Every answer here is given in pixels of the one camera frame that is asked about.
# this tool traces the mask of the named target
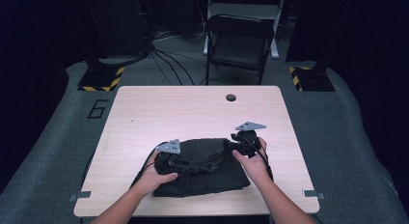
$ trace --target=forearm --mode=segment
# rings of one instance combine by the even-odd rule
[[[314,223],[313,220],[297,207],[271,180],[257,182],[256,186],[270,210],[275,223]]]
[[[133,212],[145,197],[138,186],[133,186],[110,208],[97,217],[92,223],[127,223]]]

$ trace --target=yellow and black hazard tape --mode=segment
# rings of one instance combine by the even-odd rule
[[[118,69],[115,79],[112,81],[111,86],[109,87],[78,87],[78,91],[113,91],[120,82],[123,71],[124,68]]]
[[[294,68],[294,67],[290,67],[289,68],[289,72],[291,73],[291,77],[292,77],[292,82],[294,83],[295,89],[297,91],[303,91],[303,88],[301,86],[300,80],[297,76],[296,70],[295,69],[299,69],[299,70],[310,70],[311,68]]]

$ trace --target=person's right arm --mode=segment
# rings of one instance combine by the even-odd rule
[[[262,138],[259,140],[264,148],[264,151],[261,152],[264,157],[267,157],[265,154],[267,144]],[[265,164],[258,154],[251,158],[243,156],[236,150],[232,151],[232,154],[244,166],[246,174],[259,189],[275,223],[315,223],[270,179]]]

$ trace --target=person's left arm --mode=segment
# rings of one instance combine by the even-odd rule
[[[158,152],[148,161],[147,169],[142,177],[92,223],[127,223],[133,212],[144,197],[152,193],[160,184],[170,182],[177,177],[177,173],[159,175],[153,167],[153,160]]]

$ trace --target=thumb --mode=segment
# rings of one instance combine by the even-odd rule
[[[241,164],[244,164],[245,160],[247,159],[244,155],[239,153],[237,150],[232,151],[232,155],[234,156],[235,159],[237,159],[238,162]]]
[[[165,182],[171,182],[174,179],[177,178],[177,173],[171,173],[171,174],[167,174],[167,175],[162,175],[161,177],[161,182],[165,183]]]

